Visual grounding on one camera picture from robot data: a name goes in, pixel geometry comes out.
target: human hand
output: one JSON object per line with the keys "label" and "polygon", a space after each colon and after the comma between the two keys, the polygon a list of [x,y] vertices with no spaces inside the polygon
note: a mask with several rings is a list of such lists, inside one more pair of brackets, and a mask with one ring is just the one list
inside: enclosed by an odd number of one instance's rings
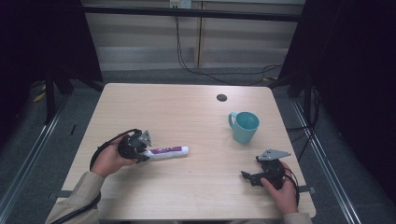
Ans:
{"label": "human hand", "polygon": [[137,159],[125,159],[120,156],[117,148],[121,140],[122,137],[117,138],[99,154],[91,168],[91,172],[106,178],[108,175],[116,173],[122,166],[132,165],[137,162]]}
{"label": "human hand", "polygon": [[[282,164],[286,168],[285,174],[291,176],[289,166],[283,161]],[[285,178],[283,180],[283,187],[280,190],[276,190],[274,186],[265,178],[262,178],[261,182],[271,194],[276,204],[276,207],[282,212],[283,215],[289,213],[298,213],[296,191],[291,180]]]}

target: wrist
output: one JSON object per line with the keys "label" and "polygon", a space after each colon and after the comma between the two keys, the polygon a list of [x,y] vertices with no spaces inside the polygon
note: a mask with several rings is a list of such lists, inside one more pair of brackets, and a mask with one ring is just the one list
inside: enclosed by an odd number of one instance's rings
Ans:
{"label": "wrist", "polygon": [[101,176],[103,179],[106,179],[106,177],[108,176],[106,172],[103,172],[100,168],[98,168],[95,165],[92,167],[91,172]]}
{"label": "wrist", "polygon": [[282,210],[283,215],[291,214],[291,213],[299,213],[298,208],[289,208]]}

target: black curtain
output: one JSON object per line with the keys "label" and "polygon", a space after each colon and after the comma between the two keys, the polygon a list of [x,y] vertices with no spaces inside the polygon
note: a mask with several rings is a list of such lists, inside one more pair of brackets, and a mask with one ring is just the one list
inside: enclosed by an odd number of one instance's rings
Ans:
{"label": "black curtain", "polygon": [[55,80],[102,81],[85,14],[40,7],[48,4],[81,5],[79,0],[0,3],[1,142],[11,133],[31,84],[44,80],[49,71],[64,77]]}

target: person's left hand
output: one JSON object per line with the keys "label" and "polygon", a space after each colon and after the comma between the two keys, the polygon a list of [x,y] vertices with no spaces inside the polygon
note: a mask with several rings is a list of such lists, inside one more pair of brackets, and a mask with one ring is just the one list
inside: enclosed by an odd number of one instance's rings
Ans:
{"label": "person's left hand", "polygon": [[105,148],[97,157],[91,172],[106,178],[108,175],[116,173],[122,166],[132,165],[137,159],[125,159],[120,156],[117,148],[122,137],[114,140],[110,146]]}

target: gray floor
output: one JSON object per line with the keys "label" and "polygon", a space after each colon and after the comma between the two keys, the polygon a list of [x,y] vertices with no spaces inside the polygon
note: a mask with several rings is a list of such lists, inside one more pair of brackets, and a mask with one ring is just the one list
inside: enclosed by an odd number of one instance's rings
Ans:
{"label": "gray floor", "polygon": [[[261,71],[261,69],[207,69],[206,72],[247,73]],[[279,69],[266,73],[267,77],[276,77]],[[105,83],[176,83],[199,85],[250,85],[262,79],[262,75],[196,75],[182,69],[152,70],[152,71],[123,71],[103,73]],[[227,83],[215,80],[213,77],[226,80]],[[61,189],[79,143],[88,126],[100,92],[94,91],[78,81],[73,81],[73,94],[64,97],[57,94],[57,102],[66,100],[64,111],[53,130],[51,137],[38,156],[27,180],[23,185],[18,199],[7,216],[6,223],[43,223],[55,200],[51,195]],[[265,86],[269,82],[258,82],[255,86]],[[293,108],[292,100],[286,94],[288,86],[273,89],[279,111],[287,128],[300,127],[301,123]],[[33,88],[33,99],[39,88]],[[26,102],[17,122],[18,129],[6,143],[0,157],[0,193],[7,193],[14,176],[18,173],[24,159],[39,136],[46,117],[45,99],[39,103]],[[396,223],[396,209],[388,200],[382,189],[372,176],[355,159],[347,143],[339,137],[332,118],[326,109],[320,108],[315,132],[332,163],[346,194],[352,201],[361,219],[361,223]],[[307,137],[304,131],[289,132],[296,155],[304,148]],[[307,145],[300,161],[304,177],[309,187],[314,187],[312,194],[317,215],[314,223],[348,223],[341,209],[331,185],[329,184],[317,156]]]}

